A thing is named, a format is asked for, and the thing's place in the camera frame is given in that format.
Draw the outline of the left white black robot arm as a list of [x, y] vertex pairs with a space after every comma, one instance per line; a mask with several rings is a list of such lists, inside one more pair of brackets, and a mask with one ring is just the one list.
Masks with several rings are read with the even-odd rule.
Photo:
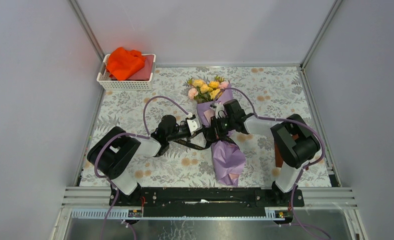
[[121, 192], [121, 199], [132, 206], [138, 203], [140, 193], [138, 182], [126, 170], [131, 160], [136, 155], [159, 157], [171, 142], [187, 143], [202, 130], [195, 115], [181, 123], [174, 116], [165, 115], [150, 136], [135, 135], [115, 126], [91, 148], [86, 159], [94, 166], [96, 176], [106, 178]]

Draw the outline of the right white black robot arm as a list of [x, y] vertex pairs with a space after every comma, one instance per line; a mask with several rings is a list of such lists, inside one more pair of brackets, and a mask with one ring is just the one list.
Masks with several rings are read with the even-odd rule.
[[210, 118], [212, 133], [209, 136], [216, 140], [226, 137], [231, 131], [273, 138], [283, 165], [273, 182], [271, 198], [278, 206], [288, 203], [301, 171], [323, 148], [316, 132], [298, 114], [288, 118], [271, 118], [245, 113], [236, 99], [225, 103], [215, 101], [210, 108], [214, 110], [214, 116]]

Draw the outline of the dark red folded paper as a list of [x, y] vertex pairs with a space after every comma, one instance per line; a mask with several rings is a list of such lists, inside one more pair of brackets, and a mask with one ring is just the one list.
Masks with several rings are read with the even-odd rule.
[[132, 75], [129, 81], [148, 81], [152, 73], [152, 67], [154, 65], [154, 59], [156, 56], [154, 54], [144, 55], [144, 67]]

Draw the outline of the brown leather pad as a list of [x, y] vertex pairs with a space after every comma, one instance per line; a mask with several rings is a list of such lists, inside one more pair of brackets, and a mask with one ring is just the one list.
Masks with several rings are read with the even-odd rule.
[[298, 134], [274, 135], [274, 151], [276, 167], [281, 168], [284, 163], [290, 167], [298, 168], [301, 164], [295, 151]]

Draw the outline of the orange cloth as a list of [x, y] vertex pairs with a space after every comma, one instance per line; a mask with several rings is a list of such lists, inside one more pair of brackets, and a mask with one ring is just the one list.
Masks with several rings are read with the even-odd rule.
[[106, 70], [111, 78], [124, 81], [145, 67], [146, 57], [137, 50], [117, 48], [108, 57]]

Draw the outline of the white plastic basket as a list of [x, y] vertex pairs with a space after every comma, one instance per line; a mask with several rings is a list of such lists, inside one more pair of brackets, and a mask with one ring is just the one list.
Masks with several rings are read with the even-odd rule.
[[156, 68], [156, 54], [142, 54], [147, 57], [150, 56], [150, 69], [151, 72], [149, 74], [148, 80], [112, 80], [110, 78], [110, 74], [106, 69], [106, 64], [108, 62], [108, 58], [110, 54], [105, 55], [103, 62], [100, 66], [99, 73], [97, 74], [96, 81], [106, 90], [106, 91], [149, 91], [153, 89], [152, 86], [152, 78], [155, 73]]

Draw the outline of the black mounting base rail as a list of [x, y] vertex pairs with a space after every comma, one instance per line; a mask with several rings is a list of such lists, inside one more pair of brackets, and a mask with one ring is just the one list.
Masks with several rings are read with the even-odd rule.
[[294, 194], [260, 187], [141, 187], [131, 195], [115, 195], [110, 204], [138, 207], [145, 217], [266, 217], [265, 208], [290, 210], [305, 205], [301, 190]]

